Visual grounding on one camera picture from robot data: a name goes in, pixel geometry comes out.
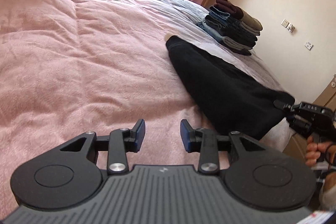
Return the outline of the person's right hand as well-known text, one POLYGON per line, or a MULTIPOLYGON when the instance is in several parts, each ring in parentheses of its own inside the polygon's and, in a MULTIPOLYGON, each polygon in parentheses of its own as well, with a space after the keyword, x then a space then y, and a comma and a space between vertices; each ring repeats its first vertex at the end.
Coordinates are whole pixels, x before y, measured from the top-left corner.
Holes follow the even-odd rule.
POLYGON ((316 143, 312 136, 308 137, 305 164, 309 167, 314 166, 323 154, 325 154, 329 161, 333 163, 335 161, 335 144, 330 141, 316 143))

